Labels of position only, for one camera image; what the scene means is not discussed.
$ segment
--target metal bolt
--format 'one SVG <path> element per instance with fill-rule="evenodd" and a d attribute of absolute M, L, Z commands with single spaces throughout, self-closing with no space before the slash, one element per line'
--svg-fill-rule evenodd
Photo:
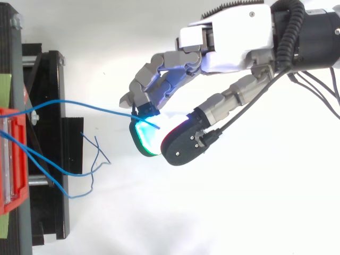
<path fill-rule="evenodd" d="M 32 125 L 33 125 L 33 126 L 37 125 L 38 120 L 40 120 L 40 117 L 39 117 L 39 115 L 37 114 L 37 112 L 34 110 L 34 111 L 31 113 L 31 122 L 32 122 Z"/>
<path fill-rule="evenodd" d="M 60 63 L 61 66 L 66 66 L 66 59 L 65 59 L 65 57 L 61 57 L 59 59 L 59 63 Z"/>
<path fill-rule="evenodd" d="M 13 18 L 11 18 L 11 26 L 12 26 L 12 28 L 15 28 L 16 30 L 23 29 L 22 15 L 20 15 L 18 13 L 13 15 Z"/>

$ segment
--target blue wire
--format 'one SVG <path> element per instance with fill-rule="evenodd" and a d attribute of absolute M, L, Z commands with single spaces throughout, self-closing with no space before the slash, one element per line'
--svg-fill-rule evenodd
<path fill-rule="evenodd" d="M 51 101 L 47 101 L 45 103 L 42 103 L 40 105 L 37 105 L 31 109 L 28 109 L 28 110 L 24 110 L 22 112 L 19 112 L 19 113 L 12 113 L 12 114 L 7 114 L 7 115 L 0 115 L 0 118 L 9 118 L 9 117 L 13 117 L 13 116 L 18 116 L 18 115 L 21 115 L 21 114 L 26 114 L 26 113 L 31 113 L 35 110 L 38 110 L 40 108 L 43 108 L 47 105 L 52 105 L 52 104 L 61 104 L 61 103 L 69 103 L 69 104 L 74 104 L 74 105 L 80 105 L 80 106 L 84 106 L 84 107 L 87 107 L 87 108 L 90 108 L 90 109 L 94 109 L 94 110 L 97 110 L 97 111 L 101 111 L 101 112 L 104 112 L 104 113 L 112 113 L 112 114 L 116 114 L 116 115 L 121 115 L 121 116 L 125 116 L 125 117 L 130 117 L 130 118 L 134 118 L 138 121 L 143 121 L 147 124 L 149 124 L 150 126 L 153 126 L 154 128 L 156 129 L 160 129 L 157 125 L 154 125 L 142 118 L 139 118 L 137 116 L 134 116 L 134 115 L 131 115 L 131 114 L 127 114 L 127 113 L 119 113 L 119 112 L 115 112 L 113 110 L 107 110 L 107 109 L 103 109 L 103 108 L 99 108 L 99 107 L 96 107 L 96 106 L 92 106 L 92 105 L 87 105 L 87 104 L 83 104 L 83 103 L 80 103 L 80 102 L 76 102 L 76 101 L 70 101 L 70 100 L 51 100 Z"/>
<path fill-rule="evenodd" d="M 21 149 L 22 149 L 22 151 L 23 152 L 25 152 L 26 153 L 26 155 L 32 160 L 32 162 L 43 172 L 43 174 L 45 174 L 60 190 L 61 190 L 61 192 L 66 196 L 66 197 L 68 197 L 68 198 L 70 198 L 70 199 L 75 199 L 75 198 L 81 198 L 81 197 L 85 197 L 85 196 L 87 196 L 88 194 L 90 194 L 91 192 L 92 192 L 92 190 L 93 190 L 93 181 L 94 181 L 94 179 L 92 179 L 92 185 L 91 185 L 91 190 L 89 191 L 89 192 L 87 192 L 87 193 L 85 193 L 85 194 L 82 194 L 82 195 L 76 195 L 76 196 L 70 196 L 65 190 L 64 190 L 64 188 L 60 185 L 60 183 L 58 182 L 58 181 L 56 181 L 34 158 L 33 158 L 33 156 L 31 155 L 31 153 L 30 152 L 28 152 L 28 150 L 26 150 L 26 149 L 29 149 L 27 146 L 25 146 L 25 145 L 23 145 L 22 143 L 20 143 L 18 140 L 16 140 L 14 137 L 12 137 L 11 135 L 9 135 L 9 134 L 7 134 L 7 133 L 5 133 L 4 131 L 2 131 L 2 130 L 0 130 L 0 134 L 1 134 L 1 136 L 2 137 L 4 137 L 4 138 L 6 138 L 6 139 L 8 139 L 8 140 L 10 140 L 10 141 L 12 141 L 12 142 L 14 142 L 14 143 L 16 143 Z M 92 174 L 92 177 L 93 177 L 93 173 L 95 172 L 95 171 L 97 171 L 98 169 L 100 169 L 100 167 L 101 166 L 103 166 L 104 164 L 110 164 L 110 163 L 106 163 L 106 162 L 104 162 L 104 163 L 101 163 L 95 170 L 93 170 L 93 166 L 94 166 L 94 164 L 95 164 L 95 162 L 93 163 L 93 165 L 92 165 L 92 168 L 91 168 L 91 173 L 90 174 Z"/>
<path fill-rule="evenodd" d="M 80 132 L 80 134 L 90 143 L 92 144 L 94 147 L 98 148 L 99 151 L 101 152 L 101 154 L 106 158 L 106 160 L 111 164 L 110 160 L 105 156 L 104 152 L 99 148 L 99 146 L 95 145 L 93 142 L 91 142 L 84 134 L 83 132 Z"/>
<path fill-rule="evenodd" d="M 11 140 L 11 141 L 14 141 L 13 137 L 10 136 L 9 134 L 5 133 L 4 131 L 0 130 L 0 134 L 1 136 Z M 67 172 L 65 171 L 64 169 L 62 169 L 60 166 L 58 166 L 56 163 L 52 162 L 51 160 L 49 160 L 48 158 L 44 157 L 43 155 L 37 153 L 35 150 L 32 150 L 31 148 L 27 147 L 26 145 L 22 144 L 22 146 L 25 148 L 25 150 L 29 151 L 30 153 L 36 155 L 37 157 L 41 158 L 42 160 L 46 161 L 47 163 L 49 163 L 51 166 L 55 167 L 57 170 L 59 170 L 60 172 L 62 172 L 63 174 L 66 174 L 66 175 L 69 175 L 69 176 L 73 176 L 73 177 L 84 177 L 84 176 L 88 176 L 88 175 L 91 175 L 93 173 L 95 173 L 98 169 L 96 169 L 95 171 L 91 171 L 89 173 L 86 173 L 86 174 L 73 174 L 73 173 L 70 173 L 70 172 Z"/>
<path fill-rule="evenodd" d="M 97 156 L 95 158 L 95 161 L 93 161 L 93 164 L 91 166 L 91 172 L 93 171 L 94 169 L 94 166 L 95 166 L 95 163 L 97 161 L 97 158 L 99 156 L 99 153 L 100 153 L 100 149 L 99 149 L 99 144 L 98 144 L 98 141 L 97 141 L 97 137 L 95 136 L 95 140 L 96 140 L 96 144 L 97 144 L 97 148 L 98 148 L 98 152 L 97 152 Z M 91 182 L 91 191 L 94 189 L 94 182 L 95 182 L 95 179 L 94 179 L 94 175 L 91 174 L 91 178 L 92 178 L 92 182 Z"/>

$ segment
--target white background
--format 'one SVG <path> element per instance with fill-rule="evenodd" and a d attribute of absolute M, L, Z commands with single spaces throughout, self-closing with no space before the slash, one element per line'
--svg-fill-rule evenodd
<path fill-rule="evenodd" d="M 337 4 L 304 2 L 308 9 Z M 43 43 L 44 51 L 59 50 L 66 57 L 66 99 L 109 109 L 118 109 L 135 73 L 154 53 L 173 50 L 182 27 L 221 4 L 10 3 L 24 16 L 23 42 Z M 331 84 L 329 70 L 313 73 Z M 164 110 L 189 113 L 244 74 L 198 77 Z M 201 91 L 200 96 L 193 97 L 193 91 Z M 34 248 L 35 255 L 340 254 L 340 122 L 287 78 L 205 155 L 183 167 L 170 166 L 162 156 L 140 155 L 127 118 L 66 109 L 68 116 L 85 117 L 85 134 L 98 137 L 112 166 L 95 175 L 91 195 L 70 201 L 69 237 L 48 236 L 44 246 Z M 83 152 L 88 171 L 96 150 L 84 143 Z M 90 182 L 90 177 L 70 178 L 70 193 L 88 191 Z"/>

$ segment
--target red plastic part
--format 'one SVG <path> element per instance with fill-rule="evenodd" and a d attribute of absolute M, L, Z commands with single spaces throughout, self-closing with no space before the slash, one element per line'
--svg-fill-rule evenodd
<path fill-rule="evenodd" d="M 17 113 L 18 110 L 0 108 L 0 115 Z M 26 116 L 24 114 L 11 117 L 12 137 L 22 144 L 26 145 Z M 21 205 L 29 196 L 28 186 L 28 165 L 27 156 L 18 145 L 12 143 L 12 160 L 13 160 L 13 190 L 15 198 L 8 204 L 4 204 L 4 195 L 2 189 L 2 171 L 0 171 L 0 215 L 7 214 L 11 210 Z"/>

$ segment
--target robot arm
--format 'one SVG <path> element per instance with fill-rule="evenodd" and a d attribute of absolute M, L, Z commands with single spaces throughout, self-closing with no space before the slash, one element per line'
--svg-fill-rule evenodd
<path fill-rule="evenodd" d="M 183 28 L 176 40 L 176 51 L 154 55 L 130 83 L 130 91 L 121 99 L 120 106 L 129 108 L 135 103 L 139 112 L 150 107 L 154 108 L 150 111 L 160 110 L 178 88 L 200 73 L 246 70 L 254 62 L 248 57 L 249 52 L 271 51 L 274 41 L 269 6 L 220 8 L 220 12 L 205 14 L 205 19 Z M 168 72 L 160 76 L 160 71 Z"/>
<path fill-rule="evenodd" d="M 212 95 L 162 141 L 161 153 L 170 164 L 186 164 L 221 135 L 219 130 L 205 134 L 205 129 L 254 100 L 282 63 L 288 63 L 292 72 L 340 65 L 336 11 L 335 7 L 305 12 L 298 0 L 279 0 L 272 8 L 261 0 L 221 5 L 181 30 L 176 51 L 153 56 L 130 83 L 120 106 L 136 107 L 140 117 L 152 117 L 178 88 L 199 74 L 250 69 L 252 74 Z M 131 123 L 130 131 L 143 153 L 135 125 Z"/>

